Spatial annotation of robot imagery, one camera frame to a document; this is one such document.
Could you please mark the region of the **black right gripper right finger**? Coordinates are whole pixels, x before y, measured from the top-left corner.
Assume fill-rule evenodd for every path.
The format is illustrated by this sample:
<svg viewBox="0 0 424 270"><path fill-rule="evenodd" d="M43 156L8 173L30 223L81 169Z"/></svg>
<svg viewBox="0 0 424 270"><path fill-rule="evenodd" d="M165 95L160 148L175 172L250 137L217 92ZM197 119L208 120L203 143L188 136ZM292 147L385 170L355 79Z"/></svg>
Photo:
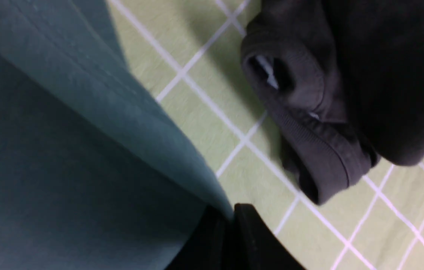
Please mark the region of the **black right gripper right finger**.
<svg viewBox="0 0 424 270"><path fill-rule="evenodd" d="M233 270L304 270L267 227L251 204L234 206Z"/></svg>

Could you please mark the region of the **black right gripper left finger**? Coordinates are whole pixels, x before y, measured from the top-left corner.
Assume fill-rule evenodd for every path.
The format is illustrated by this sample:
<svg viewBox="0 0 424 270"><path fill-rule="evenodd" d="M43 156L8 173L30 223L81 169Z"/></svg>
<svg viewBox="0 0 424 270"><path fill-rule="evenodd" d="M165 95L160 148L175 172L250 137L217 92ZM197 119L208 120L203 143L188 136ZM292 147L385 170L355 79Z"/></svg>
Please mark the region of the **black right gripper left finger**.
<svg viewBox="0 0 424 270"><path fill-rule="evenodd" d="M232 270L232 224L208 206L192 235L167 266L168 270Z"/></svg>

